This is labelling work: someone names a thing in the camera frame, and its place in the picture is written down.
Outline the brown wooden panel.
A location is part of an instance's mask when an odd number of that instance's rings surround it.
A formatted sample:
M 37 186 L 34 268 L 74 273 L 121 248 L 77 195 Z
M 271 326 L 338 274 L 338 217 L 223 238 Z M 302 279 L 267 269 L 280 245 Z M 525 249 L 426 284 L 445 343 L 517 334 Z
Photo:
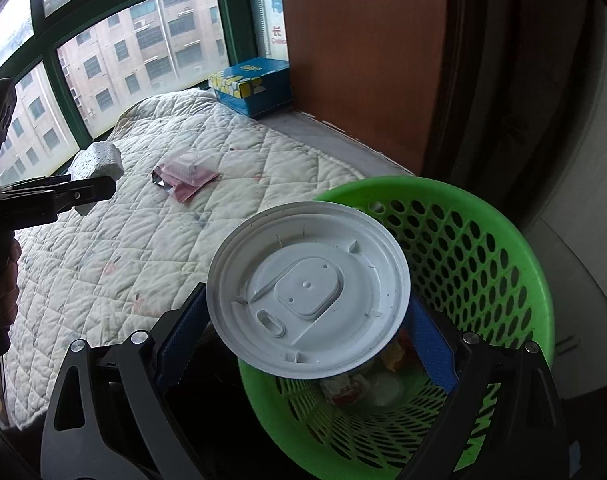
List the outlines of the brown wooden panel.
M 294 106 L 424 166 L 447 0 L 284 0 Z

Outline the white plastic cup lid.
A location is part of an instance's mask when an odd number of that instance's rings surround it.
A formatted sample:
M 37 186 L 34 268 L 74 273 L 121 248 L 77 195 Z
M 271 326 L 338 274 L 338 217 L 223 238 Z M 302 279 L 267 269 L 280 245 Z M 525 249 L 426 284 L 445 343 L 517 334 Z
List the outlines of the white plastic cup lid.
M 377 356 L 399 330 L 411 274 L 398 242 L 357 208 L 276 206 L 218 246 L 211 322 L 239 359 L 274 376 L 323 379 Z

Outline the green plastic mesh trash basket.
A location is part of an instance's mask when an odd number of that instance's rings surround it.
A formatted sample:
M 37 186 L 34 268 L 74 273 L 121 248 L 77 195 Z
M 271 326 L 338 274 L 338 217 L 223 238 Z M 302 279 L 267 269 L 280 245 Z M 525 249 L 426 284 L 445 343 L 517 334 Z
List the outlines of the green plastic mesh trash basket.
M 336 408 L 312 382 L 243 365 L 253 411 L 291 465 L 321 479 L 565 477 L 553 304 L 515 226 L 476 196 L 418 177 L 352 182 L 324 200 L 369 214 L 396 239 L 459 382 L 446 393 L 422 367 L 399 406 L 375 412 Z

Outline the white paper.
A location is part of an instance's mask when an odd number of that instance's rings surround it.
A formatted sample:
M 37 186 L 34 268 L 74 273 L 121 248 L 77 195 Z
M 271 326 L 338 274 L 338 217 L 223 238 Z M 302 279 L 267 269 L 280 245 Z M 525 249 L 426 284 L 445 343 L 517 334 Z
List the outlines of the white paper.
M 360 402 L 369 392 L 369 381 L 361 374 L 341 374 L 320 381 L 325 399 L 335 406 Z

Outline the white cabinet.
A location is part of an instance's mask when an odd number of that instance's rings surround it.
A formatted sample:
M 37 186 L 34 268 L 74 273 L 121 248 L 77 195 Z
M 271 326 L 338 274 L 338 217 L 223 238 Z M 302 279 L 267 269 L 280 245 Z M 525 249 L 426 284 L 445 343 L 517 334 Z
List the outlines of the white cabinet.
M 555 308 L 553 377 L 575 398 L 607 386 L 607 7 L 595 9 L 588 88 L 561 168 L 530 222 Z

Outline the red orange snack wrapper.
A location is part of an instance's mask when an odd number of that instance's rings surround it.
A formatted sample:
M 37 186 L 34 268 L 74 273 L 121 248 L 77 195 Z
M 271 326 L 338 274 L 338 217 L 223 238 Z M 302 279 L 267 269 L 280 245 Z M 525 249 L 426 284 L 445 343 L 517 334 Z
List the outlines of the red orange snack wrapper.
M 410 335 L 406 330 L 400 330 L 396 337 L 387 344 L 381 353 L 379 359 L 384 368 L 391 373 L 399 372 L 405 364 L 412 359 L 414 347 Z

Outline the white quilted mattress pad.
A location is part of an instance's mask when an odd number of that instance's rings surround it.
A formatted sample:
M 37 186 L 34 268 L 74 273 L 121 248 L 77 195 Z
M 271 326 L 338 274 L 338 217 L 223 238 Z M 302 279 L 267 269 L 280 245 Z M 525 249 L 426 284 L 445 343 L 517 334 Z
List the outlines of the white quilted mattress pad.
M 207 278 L 238 224 L 360 177 L 201 90 L 136 104 L 110 140 L 124 167 L 110 200 L 18 235 L 19 310 L 4 356 L 5 408 L 17 428 L 46 411 L 72 341 L 98 347 L 149 330 Z M 151 181 L 160 159 L 182 150 L 220 157 L 220 175 L 184 204 Z

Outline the blue yellow tissue box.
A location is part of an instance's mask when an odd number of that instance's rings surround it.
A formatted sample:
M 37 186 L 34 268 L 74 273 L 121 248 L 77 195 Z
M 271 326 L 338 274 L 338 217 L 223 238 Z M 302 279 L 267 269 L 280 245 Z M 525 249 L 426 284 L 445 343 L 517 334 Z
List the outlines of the blue yellow tissue box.
M 252 58 L 209 77 L 218 100 L 239 114 L 257 118 L 292 102 L 287 61 Z

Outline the green window frame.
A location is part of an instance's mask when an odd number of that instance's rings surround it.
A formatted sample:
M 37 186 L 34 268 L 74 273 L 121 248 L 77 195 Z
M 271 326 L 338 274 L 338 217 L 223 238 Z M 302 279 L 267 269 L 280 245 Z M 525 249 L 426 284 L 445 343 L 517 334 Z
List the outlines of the green window frame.
M 0 185 L 54 174 L 132 105 L 254 58 L 257 27 L 252 0 L 0 0 L 17 96 Z

